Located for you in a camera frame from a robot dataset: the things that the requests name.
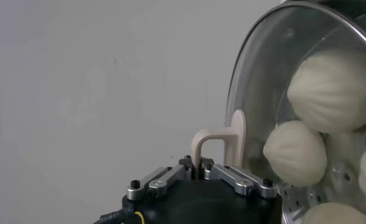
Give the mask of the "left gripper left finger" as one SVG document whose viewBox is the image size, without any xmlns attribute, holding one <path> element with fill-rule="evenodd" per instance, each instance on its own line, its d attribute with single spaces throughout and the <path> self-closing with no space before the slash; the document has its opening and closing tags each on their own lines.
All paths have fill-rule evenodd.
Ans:
<svg viewBox="0 0 366 224">
<path fill-rule="evenodd" d="M 174 167 L 158 167 L 146 177 L 132 180 L 127 187 L 126 197 L 129 200 L 142 200 L 148 192 L 161 197 L 178 180 L 191 180 L 193 163 L 191 156 L 186 155 Z"/>
</svg>

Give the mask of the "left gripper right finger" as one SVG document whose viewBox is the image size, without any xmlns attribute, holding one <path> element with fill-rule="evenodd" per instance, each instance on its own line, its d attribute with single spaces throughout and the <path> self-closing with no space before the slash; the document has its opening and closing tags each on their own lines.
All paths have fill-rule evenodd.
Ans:
<svg viewBox="0 0 366 224">
<path fill-rule="evenodd" d="M 262 179 L 242 168 L 215 164 L 210 158 L 201 158 L 201 177 L 211 183 L 225 184 L 234 193 L 248 197 L 276 198 L 277 188 L 270 179 Z"/>
</svg>

